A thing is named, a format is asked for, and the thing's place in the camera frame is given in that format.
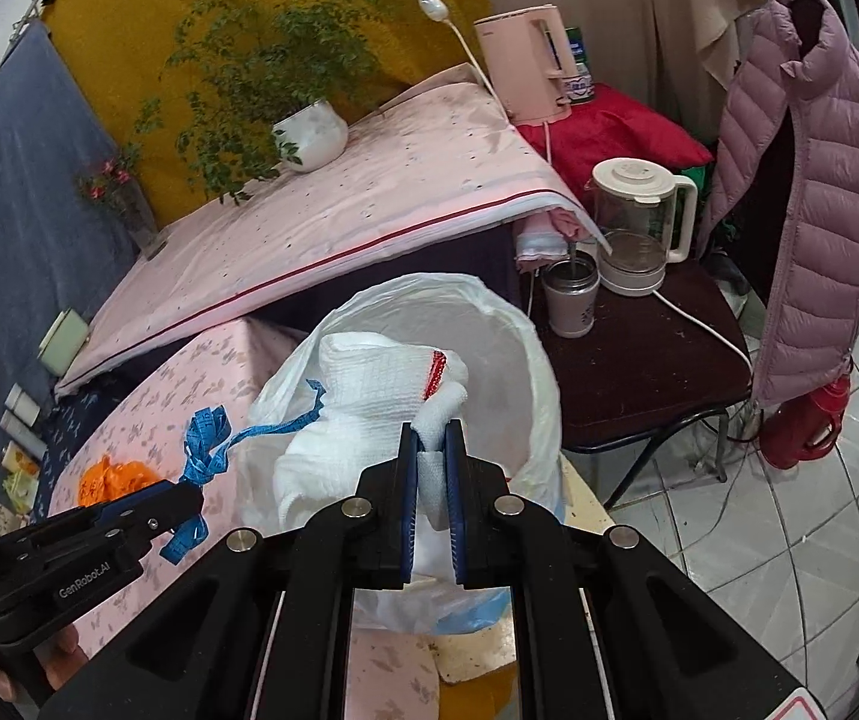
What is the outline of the person's left hand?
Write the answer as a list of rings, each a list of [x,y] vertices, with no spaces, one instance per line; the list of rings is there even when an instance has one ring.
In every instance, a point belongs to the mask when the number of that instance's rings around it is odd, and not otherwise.
[[[42,655],[42,667],[47,675],[48,684],[53,689],[61,689],[89,661],[89,656],[79,645],[79,632],[70,624],[58,634],[38,647]],[[16,702],[19,695],[17,681],[0,668],[0,697],[6,702]]]

